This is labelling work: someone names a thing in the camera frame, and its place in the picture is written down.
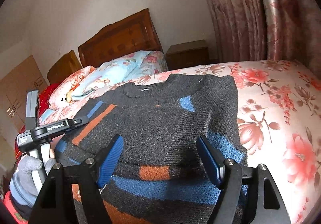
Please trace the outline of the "grey-gloved left hand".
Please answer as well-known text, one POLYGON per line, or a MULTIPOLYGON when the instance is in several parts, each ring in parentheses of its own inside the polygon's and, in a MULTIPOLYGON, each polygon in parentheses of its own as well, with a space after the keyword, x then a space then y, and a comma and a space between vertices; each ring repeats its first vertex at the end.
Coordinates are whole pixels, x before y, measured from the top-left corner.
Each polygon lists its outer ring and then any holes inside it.
POLYGON ((13 199, 22 206, 33 207, 39 191, 37 191, 31 173, 43 170, 40 159, 24 155, 10 181, 10 192, 13 199))

